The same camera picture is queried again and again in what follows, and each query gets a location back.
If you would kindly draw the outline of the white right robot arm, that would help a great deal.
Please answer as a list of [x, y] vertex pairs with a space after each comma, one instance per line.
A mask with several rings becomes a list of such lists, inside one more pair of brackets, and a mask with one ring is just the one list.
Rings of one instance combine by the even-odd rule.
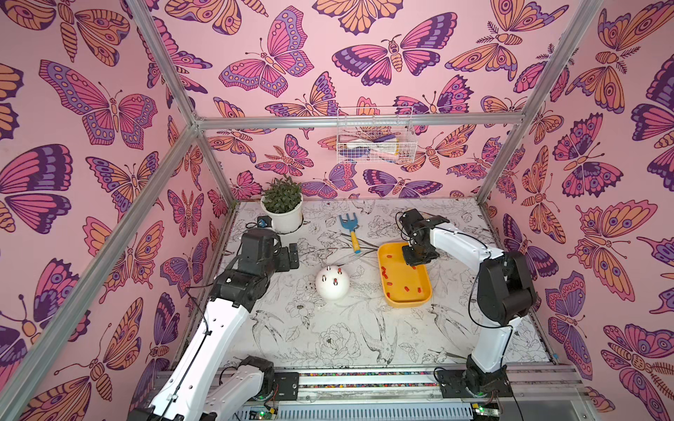
[[521, 319], [537, 300], [533, 278], [524, 254], [487, 245], [465, 233], [445, 217], [426, 216], [416, 209], [401, 212], [397, 225], [407, 245], [402, 248], [410, 267], [452, 256], [476, 272], [471, 293], [483, 315], [477, 345], [469, 354], [462, 384], [472, 396], [489, 396], [507, 385], [505, 352]]

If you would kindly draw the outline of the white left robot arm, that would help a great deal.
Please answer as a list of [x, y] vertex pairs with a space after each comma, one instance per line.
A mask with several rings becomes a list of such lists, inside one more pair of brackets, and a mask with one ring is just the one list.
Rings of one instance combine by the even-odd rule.
[[149, 406], [130, 420], [228, 420], [251, 399], [268, 401], [276, 391], [271, 361], [249, 356], [225, 380], [217, 379], [233, 339], [267, 292], [276, 273], [299, 267], [298, 247], [285, 245], [269, 228], [242, 234], [240, 248], [214, 279], [198, 331]]

